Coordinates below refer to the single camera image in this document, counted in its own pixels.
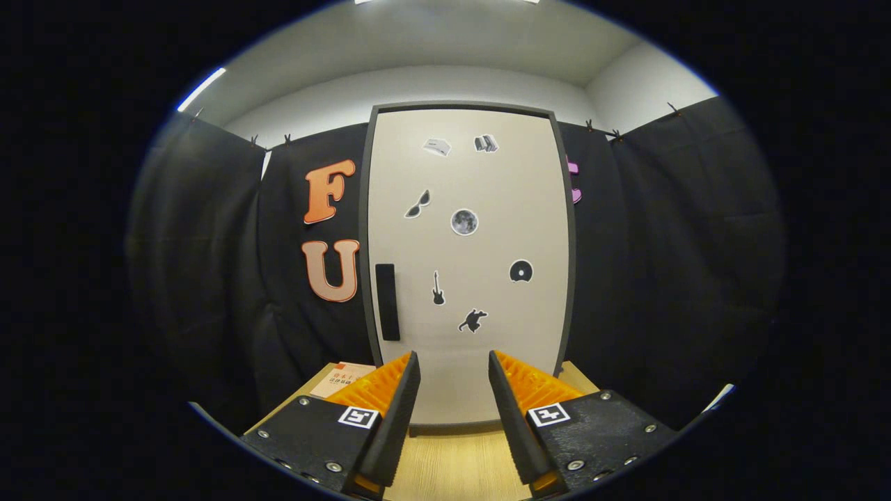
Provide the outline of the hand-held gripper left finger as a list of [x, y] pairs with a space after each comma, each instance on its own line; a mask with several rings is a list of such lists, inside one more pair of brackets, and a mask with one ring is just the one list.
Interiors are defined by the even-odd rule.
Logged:
[[308, 482], [351, 498], [391, 487], [421, 381], [410, 351], [325, 399], [298, 395], [241, 441]]

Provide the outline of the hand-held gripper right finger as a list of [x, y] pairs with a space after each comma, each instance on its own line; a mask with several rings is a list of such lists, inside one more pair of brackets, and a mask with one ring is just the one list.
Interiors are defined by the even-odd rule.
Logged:
[[519, 479], [532, 498], [560, 498], [624, 475], [677, 431], [614, 390], [585, 393], [500, 350], [488, 380]]

